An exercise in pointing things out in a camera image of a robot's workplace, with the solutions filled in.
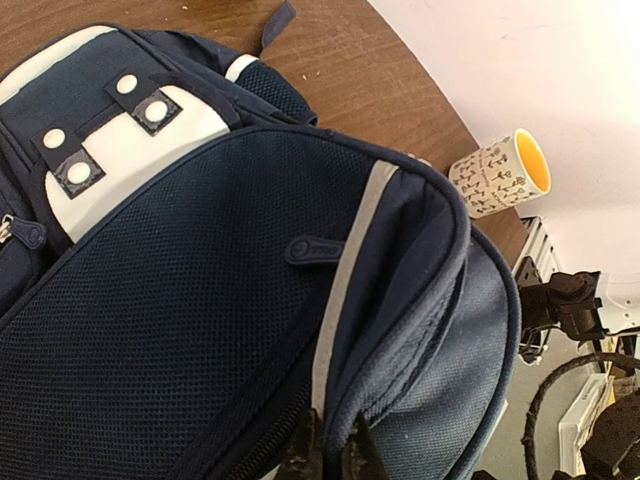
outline black cable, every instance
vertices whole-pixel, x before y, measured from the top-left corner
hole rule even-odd
[[[527,421],[524,426],[522,445],[524,445],[524,460],[527,466],[528,480],[540,480],[540,477],[538,477],[538,466],[536,463],[535,433],[536,422],[538,420],[538,415],[540,414],[540,407],[547,391],[565,373],[590,363],[597,362],[611,362],[621,368],[635,368],[640,370],[640,360],[637,358],[620,355],[619,353],[598,352],[592,353],[591,355],[585,355],[584,357],[574,358],[573,360],[560,365],[551,372],[551,374],[545,378],[544,382],[540,384],[535,397],[533,397],[533,401],[529,407],[529,412],[527,413]]]

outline zipper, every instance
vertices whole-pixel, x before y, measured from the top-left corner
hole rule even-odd
[[[40,223],[6,214],[0,223],[0,245],[11,238],[19,240],[29,250],[39,250],[47,243],[47,231]]]
[[[311,383],[306,382],[298,389],[287,404],[287,407],[262,438],[225,476],[225,480],[255,480],[257,475],[265,468],[267,462],[287,446],[287,442],[289,442],[298,424],[300,415],[309,408],[310,396]]]

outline white button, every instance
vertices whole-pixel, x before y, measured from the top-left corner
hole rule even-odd
[[[169,113],[169,107],[167,107],[167,104],[157,101],[147,107],[144,111],[144,116],[147,117],[147,120],[150,122],[156,123],[164,120],[167,113]]]
[[[138,85],[138,79],[135,75],[125,75],[120,80],[118,80],[118,84],[116,85],[116,90],[121,95],[126,95],[127,93],[131,93],[135,90]]]
[[[67,172],[67,180],[74,185],[80,185],[86,182],[91,176],[91,167],[88,163],[78,162],[71,165]]]
[[[49,130],[42,139],[42,143],[44,143],[45,147],[50,148],[51,150],[58,148],[64,143],[64,132],[59,128]]]

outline gray floor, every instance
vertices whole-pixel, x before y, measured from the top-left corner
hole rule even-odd
[[[538,386],[557,366],[577,356],[576,342],[561,332],[552,332],[549,350],[540,365],[527,367],[520,360],[509,387],[509,407],[482,457],[479,470],[487,470],[498,480],[526,480],[524,453],[520,439],[529,404]],[[550,480],[560,466],[558,421],[578,395],[594,370],[585,367],[565,375],[549,391],[537,426],[537,459],[541,480]]]

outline cup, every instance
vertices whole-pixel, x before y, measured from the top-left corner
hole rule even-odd
[[[533,136],[519,128],[493,145],[458,160],[449,180],[464,197],[471,218],[482,218],[546,195],[547,160]]]

